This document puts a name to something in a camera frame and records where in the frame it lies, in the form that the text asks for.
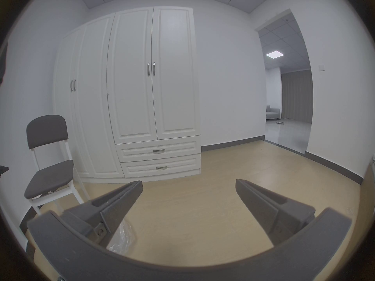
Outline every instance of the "drawer handle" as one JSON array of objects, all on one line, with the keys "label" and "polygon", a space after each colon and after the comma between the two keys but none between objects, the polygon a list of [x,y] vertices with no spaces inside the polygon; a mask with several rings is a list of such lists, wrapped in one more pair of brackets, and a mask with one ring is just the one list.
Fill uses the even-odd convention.
[{"label": "drawer handle", "polygon": [[155,154],[160,154],[160,153],[164,153],[165,149],[160,149],[160,150],[152,150],[152,152],[154,152]]}]

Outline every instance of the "light wood floor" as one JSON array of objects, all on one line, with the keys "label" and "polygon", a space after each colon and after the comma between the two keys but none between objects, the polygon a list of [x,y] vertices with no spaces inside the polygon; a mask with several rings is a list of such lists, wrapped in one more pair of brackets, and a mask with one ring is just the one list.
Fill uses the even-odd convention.
[{"label": "light wood floor", "polygon": [[[348,245],[357,218],[360,186],[325,166],[264,141],[203,152],[200,175],[143,183],[143,193],[126,215],[136,237],[126,256],[161,265],[207,266],[272,248],[238,197],[236,178],[312,205],[316,216],[332,207],[352,219],[339,250],[316,278],[326,279]],[[86,189],[95,198],[119,186],[86,184]],[[65,209],[78,204],[73,195],[59,202]],[[53,203],[41,210],[48,209],[56,211]],[[56,280],[57,273],[39,249],[34,260],[49,278]]]}]

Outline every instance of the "drawer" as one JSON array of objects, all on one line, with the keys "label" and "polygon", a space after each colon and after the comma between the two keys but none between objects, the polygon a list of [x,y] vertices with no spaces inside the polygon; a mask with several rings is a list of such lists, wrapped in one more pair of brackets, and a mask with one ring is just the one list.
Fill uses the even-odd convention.
[{"label": "drawer", "polygon": [[200,136],[122,143],[116,146],[120,162],[162,159],[201,152]]},{"label": "drawer", "polygon": [[176,173],[197,170],[200,171],[201,155],[195,154],[157,160],[124,162],[121,163],[121,166],[124,171],[125,178],[137,178],[137,180],[141,181],[151,181],[152,178],[150,177],[155,176],[161,176],[162,178],[156,178],[154,180],[177,178],[180,176],[176,175]]}]

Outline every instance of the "clear plastic wrap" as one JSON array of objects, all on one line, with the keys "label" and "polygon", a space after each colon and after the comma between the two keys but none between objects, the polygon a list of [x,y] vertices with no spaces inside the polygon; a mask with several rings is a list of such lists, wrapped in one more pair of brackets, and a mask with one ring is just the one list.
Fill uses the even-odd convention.
[{"label": "clear plastic wrap", "polygon": [[135,240],[130,224],[123,219],[107,246],[107,250],[125,255]]}]

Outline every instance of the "metal handle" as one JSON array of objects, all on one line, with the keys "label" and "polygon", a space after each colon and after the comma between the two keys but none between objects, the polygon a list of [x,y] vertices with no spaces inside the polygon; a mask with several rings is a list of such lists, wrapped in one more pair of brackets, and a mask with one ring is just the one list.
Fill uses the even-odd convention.
[{"label": "metal handle", "polygon": [[162,170],[165,170],[167,168],[167,166],[157,166],[156,169],[158,171],[162,171]]},{"label": "metal handle", "polygon": [[165,149],[152,150],[152,152],[154,152],[155,154],[164,153],[164,151],[165,151]]}]

